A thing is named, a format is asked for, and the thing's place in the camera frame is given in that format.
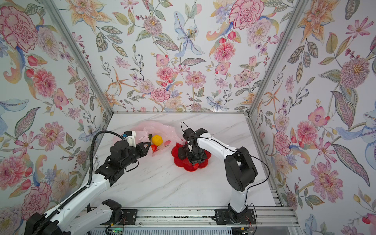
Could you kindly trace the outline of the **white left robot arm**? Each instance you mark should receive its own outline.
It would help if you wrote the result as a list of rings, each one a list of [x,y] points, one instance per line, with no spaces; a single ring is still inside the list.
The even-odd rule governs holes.
[[[110,149],[111,155],[90,177],[89,182],[70,197],[45,213],[36,212],[26,222],[27,235],[85,235],[102,224],[114,225],[126,216],[120,203],[107,199],[92,211],[80,213],[100,194],[108,190],[125,173],[126,168],[146,156],[151,143],[130,146],[118,141]]]

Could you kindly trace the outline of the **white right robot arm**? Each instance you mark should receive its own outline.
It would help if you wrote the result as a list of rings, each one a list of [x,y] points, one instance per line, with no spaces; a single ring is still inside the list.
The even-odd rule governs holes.
[[[223,161],[226,179],[233,189],[228,216],[233,223],[240,224],[248,210],[246,188],[254,183],[258,175],[252,156],[245,147],[231,147],[203,128],[196,131],[187,128],[183,131],[183,138],[186,144],[178,149],[178,158],[188,160],[191,167],[198,168],[208,159],[208,153]]]

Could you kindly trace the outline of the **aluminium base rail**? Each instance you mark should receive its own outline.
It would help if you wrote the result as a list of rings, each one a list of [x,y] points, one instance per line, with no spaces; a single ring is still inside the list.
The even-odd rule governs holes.
[[[289,207],[249,206],[245,215],[231,219],[228,208],[123,208],[119,222],[94,226],[92,235],[301,235]]]

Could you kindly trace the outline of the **aluminium frame post left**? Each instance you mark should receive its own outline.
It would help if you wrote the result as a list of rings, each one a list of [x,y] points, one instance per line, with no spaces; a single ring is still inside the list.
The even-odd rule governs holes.
[[[77,45],[76,41],[74,40],[70,30],[68,29],[63,17],[61,16],[58,8],[56,7],[53,1],[49,0],[41,0],[42,5],[46,9],[47,13],[49,13],[52,21],[57,25],[57,29],[62,34],[62,38],[66,41],[69,48],[72,51],[75,61],[77,62],[78,66],[83,70],[84,74],[86,75],[90,85],[92,86],[94,92],[98,96],[99,101],[102,104],[104,110],[109,114],[110,117],[113,116],[114,111],[111,108],[110,104],[107,101],[107,98],[104,95],[104,92],[101,90],[95,75],[93,74],[92,70],[90,69],[86,59],[81,53],[79,46]]]

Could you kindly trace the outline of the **red orange pepper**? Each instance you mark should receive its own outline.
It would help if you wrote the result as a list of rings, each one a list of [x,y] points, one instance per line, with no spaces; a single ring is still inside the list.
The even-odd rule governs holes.
[[[156,152],[158,147],[157,145],[151,145],[152,152]]]

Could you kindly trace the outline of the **aluminium frame post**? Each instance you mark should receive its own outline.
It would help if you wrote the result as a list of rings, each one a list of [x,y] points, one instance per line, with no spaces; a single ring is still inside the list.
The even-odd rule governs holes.
[[[293,32],[298,24],[298,21],[302,17],[305,7],[307,6],[308,1],[297,1],[296,6],[294,7],[292,11],[291,18],[288,21],[288,24],[285,28],[285,33],[283,37],[281,38],[278,46],[276,47],[275,53],[271,57],[271,62],[265,72],[265,76],[263,77],[261,84],[259,86],[259,89],[256,93],[256,97],[254,98],[254,101],[248,111],[248,117],[250,118],[254,113],[257,112],[257,106],[259,102],[261,101],[261,98],[263,96],[263,93],[275,71],[277,66],[280,63],[281,57],[283,56],[283,53],[285,49],[287,48],[287,45],[293,35]]]
[[[110,104],[107,101],[107,98],[104,95],[104,92],[101,90],[95,75],[93,74],[92,70],[90,69],[86,59],[81,53],[79,46],[77,45],[76,41],[74,40],[70,30],[68,29],[63,17],[61,16],[58,8],[56,7],[53,1],[49,0],[41,0],[42,5],[46,9],[47,13],[49,13],[52,21],[57,25],[57,29],[62,34],[62,38],[66,41],[69,48],[72,51],[75,61],[77,62],[78,66],[83,70],[84,74],[86,75],[90,85],[92,86],[94,92],[98,96],[99,101],[102,104],[104,110],[109,114],[110,117],[113,116],[114,111],[111,108]]]

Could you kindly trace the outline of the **yellow bell pepper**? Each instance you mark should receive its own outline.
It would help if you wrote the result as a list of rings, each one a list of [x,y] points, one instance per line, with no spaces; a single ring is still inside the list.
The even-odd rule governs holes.
[[[157,145],[157,147],[159,147],[163,143],[163,138],[160,135],[154,135],[152,136],[151,142],[153,145]]]

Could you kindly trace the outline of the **aluminium frame post right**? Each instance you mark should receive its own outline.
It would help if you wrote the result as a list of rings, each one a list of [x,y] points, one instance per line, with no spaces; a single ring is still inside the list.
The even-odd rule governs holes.
[[[256,97],[254,98],[254,101],[248,111],[248,117],[250,118],[254,113],[257,112],[257,106],[259,102],[261,101],[261,98],[263,96],[263,93],[275,71],[277,66],[280,63],[281,57],[283,56],[283,53],[285,49],[287,48],[287,45],[293,35],[293,32],[298,24],[298,21],[302,17],[305,7],[307,6],[308,1],[297,1],[296,6],[294,7],[292,11],[291,18],[288,21],[288,24],[285,28],[285,33],[283,37],[281,38],[278,46],[276,47],[275,53],[271,57],[271,62],[265,72],[265,76],[263,77],[261,84],[259,86],[259,89],[256,93]]]

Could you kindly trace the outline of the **pink plastic bag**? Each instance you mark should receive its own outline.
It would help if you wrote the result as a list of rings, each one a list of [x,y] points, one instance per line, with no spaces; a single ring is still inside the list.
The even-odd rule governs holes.
[[[156,146],[155,150],[152,150],[152,147],[150,147],[150,150],[147,152],[148,157],[164,154],[169,152],[170,147],[185,143],[183,138],[178,136],[174,127],[156,121],[141,122],[133,127],[131,131],[134,131],[136,134],[135,140],[137,144],[151,142],[152,146]]]

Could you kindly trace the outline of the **red flower-shaped plate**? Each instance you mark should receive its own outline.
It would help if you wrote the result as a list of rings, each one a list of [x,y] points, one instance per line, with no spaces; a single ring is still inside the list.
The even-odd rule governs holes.
[[[187,145],[176,143],[171,150],[171,155],[174,158],[174,164],[177,167],[184,168],[188,172],[194,172],[198,169],[205,168],[212,154],[205,150],[205,156],[202,159],[195,159],[191,152],[189,152]]]

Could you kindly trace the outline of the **dark purple grape bunch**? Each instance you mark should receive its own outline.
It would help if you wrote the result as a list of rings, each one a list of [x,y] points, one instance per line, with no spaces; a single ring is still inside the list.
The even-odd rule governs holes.
[[[185,160],[187,158],[188,154],[189,154],[189,149],[188,149],[187,146],[183,146],[183,147],[180,147],[178,149],[178,158],[181,161]]]

